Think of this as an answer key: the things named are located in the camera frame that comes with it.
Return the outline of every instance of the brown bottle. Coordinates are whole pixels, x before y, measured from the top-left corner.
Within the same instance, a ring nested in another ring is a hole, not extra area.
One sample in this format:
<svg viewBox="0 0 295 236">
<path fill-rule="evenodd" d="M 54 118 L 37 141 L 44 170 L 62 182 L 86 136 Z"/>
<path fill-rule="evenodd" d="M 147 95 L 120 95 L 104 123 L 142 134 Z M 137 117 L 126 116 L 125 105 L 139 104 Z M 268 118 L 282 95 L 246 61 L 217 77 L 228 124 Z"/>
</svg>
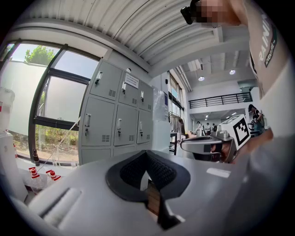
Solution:
<svg viewBox="0 0 295 236">
<path fill-rule="evenodd" d="M 38 157 L 38 154 L 37 154 L 37 150 L 36 149 L 33 150 L 33 157 L 34 157 L 35 165 L 36 166 L 39 166 L 40 165 L 40 163 L 39 163 L 39 157 Z"/>
</svg>

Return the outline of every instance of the railing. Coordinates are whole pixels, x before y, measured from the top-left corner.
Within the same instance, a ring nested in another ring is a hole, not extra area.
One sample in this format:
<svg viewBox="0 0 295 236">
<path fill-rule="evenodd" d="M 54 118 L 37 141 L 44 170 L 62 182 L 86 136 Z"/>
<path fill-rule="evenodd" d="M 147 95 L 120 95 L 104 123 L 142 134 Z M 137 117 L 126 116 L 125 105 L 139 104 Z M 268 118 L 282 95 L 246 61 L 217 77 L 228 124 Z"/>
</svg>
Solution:
<svg viewBox="0 0 295 236">
<path fill-rule="evenodd" d="M 251 93 L 229 94 L 210 98 L 202 98 L 189 101 L 189 107 L 199 108 L 204 106 L 217 106 L 231 103 L 250 102 L 252 100 Z"/>
</svg>

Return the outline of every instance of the tree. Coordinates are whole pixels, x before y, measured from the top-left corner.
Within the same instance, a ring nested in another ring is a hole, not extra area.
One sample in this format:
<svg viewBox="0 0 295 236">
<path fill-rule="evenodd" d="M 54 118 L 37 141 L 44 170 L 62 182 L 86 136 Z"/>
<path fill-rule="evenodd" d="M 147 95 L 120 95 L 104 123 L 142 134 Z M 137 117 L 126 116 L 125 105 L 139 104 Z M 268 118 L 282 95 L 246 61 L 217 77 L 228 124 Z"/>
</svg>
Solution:
<svg viewBox="0 0 295 236">
<path fill-rule="evenodd" d="M 39 45 L 32 53 L 30 53 L 30 50 L 26 51 L 24 61 L 28 63 L 48 65 L 53 58 L 54 53 L 52 49 L 47 50 L 47 47 Z"/>
</svg>

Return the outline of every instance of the white container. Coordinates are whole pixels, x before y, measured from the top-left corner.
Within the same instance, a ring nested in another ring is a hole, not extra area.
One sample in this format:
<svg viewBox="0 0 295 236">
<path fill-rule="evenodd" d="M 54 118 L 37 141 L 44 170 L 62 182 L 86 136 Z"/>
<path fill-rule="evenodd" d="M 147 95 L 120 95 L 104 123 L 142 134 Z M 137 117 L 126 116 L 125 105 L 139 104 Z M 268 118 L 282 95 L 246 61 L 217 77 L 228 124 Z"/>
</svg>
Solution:
<svg viewBox="0 0 295 236">
<path fill-rule="evenodd" d="M 0 87 L 0 132 L 8 129 L 14 98 L 12 90 Z"/>
</svg>

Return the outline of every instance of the white cube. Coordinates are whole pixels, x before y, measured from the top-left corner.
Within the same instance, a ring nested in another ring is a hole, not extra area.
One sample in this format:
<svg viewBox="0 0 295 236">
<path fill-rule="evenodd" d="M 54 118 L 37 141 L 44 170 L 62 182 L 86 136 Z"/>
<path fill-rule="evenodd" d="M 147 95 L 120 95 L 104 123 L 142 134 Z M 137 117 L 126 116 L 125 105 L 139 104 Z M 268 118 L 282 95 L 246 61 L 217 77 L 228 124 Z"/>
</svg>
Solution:
<svg viewBox="0 0 295 236">
<path fill-rule="evenodd" d="M 219 125 L 221 125 L 221 130 L 226 130 L 230 137 L 235 139 L 237 150 L 251 137 L 244 115 L 233 116 Z"/>
</svg>

